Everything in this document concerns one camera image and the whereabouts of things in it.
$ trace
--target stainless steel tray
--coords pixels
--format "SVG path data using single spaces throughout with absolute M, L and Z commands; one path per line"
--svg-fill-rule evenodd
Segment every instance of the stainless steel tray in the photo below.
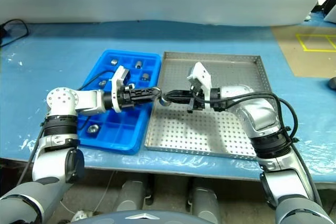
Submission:
M 213 87 L 246 84 L 255 91 L 271 91 L 260 56 L 194 54 L 165 52 L 159 78 L 163 92 L 189 89 L 186 77 L 191 67 L 201 61 L 212 75 Z M 145 146 L 151 150 L 229 156 L 253 159 L 255 152 L 237 117 L 211 110 L 188 114 L 187 105 L 163 107 L 158 102 L 152 110 Z

